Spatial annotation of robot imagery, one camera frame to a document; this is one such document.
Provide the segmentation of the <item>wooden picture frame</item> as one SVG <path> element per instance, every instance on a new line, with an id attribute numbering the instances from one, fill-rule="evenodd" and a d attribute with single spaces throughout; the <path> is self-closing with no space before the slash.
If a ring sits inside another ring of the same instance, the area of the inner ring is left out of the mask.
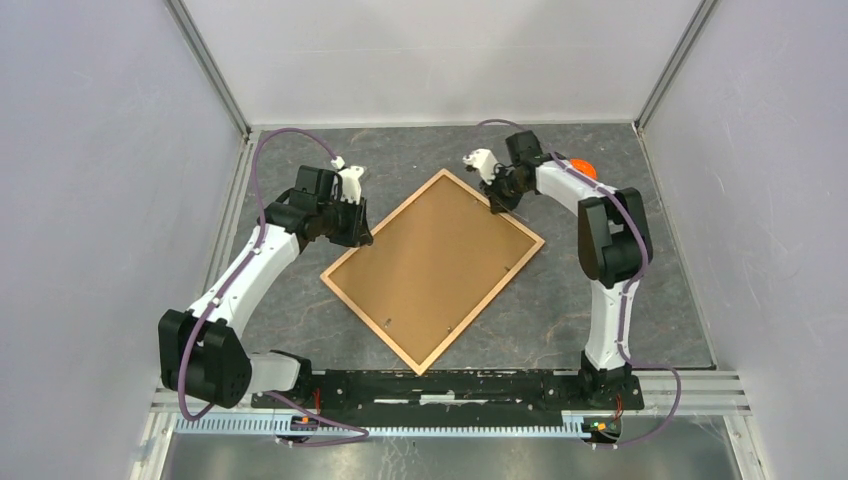
<path id="1" fill-rule="evenodd" d="M 493 214 L 446 169 L 403 201 L 321 275 L 415 374 L 423 375 L 529 263 L 544 239 Z"/>

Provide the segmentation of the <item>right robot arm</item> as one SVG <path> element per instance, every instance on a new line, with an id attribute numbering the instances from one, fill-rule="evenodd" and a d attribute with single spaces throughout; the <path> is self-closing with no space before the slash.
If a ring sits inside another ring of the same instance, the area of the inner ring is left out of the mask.
<path id="1" fill-rule="evenodd" d="M 629 331 L 634 297 L 653 255 L 642 195 L 616 189 L 547 150 L 537 136 L 520 131 L 506 140 L 509 160 L 488 149 L 463 159 L 480 176 L 494 214 L 515 210 L 527 193 L 554 199 L 577 218 L 577 253 L 590 281 L 590 333 L 581 353 L 577 392 L 591 408 L 612 401 L 632 376 Z"/>

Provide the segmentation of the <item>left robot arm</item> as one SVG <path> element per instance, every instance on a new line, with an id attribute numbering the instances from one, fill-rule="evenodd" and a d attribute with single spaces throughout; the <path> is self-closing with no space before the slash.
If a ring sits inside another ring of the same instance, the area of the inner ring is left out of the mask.
<path id="1" fill-rule="evenodd" d="M 259 302 L 309 243 L 358 248 L 373 242 L 362 193 L 362 166 L 335 160 L 329 169 L 302 166 L 293 187 L 262 211 L 246 245 L 216 283 L 186 310 L 167 310 L 158 324 L 163 385 L 215 406 L 275 391 L 290 407 L 314 394 L 311 364 L 283 352 L 248 353 L 241 341 Z"/>

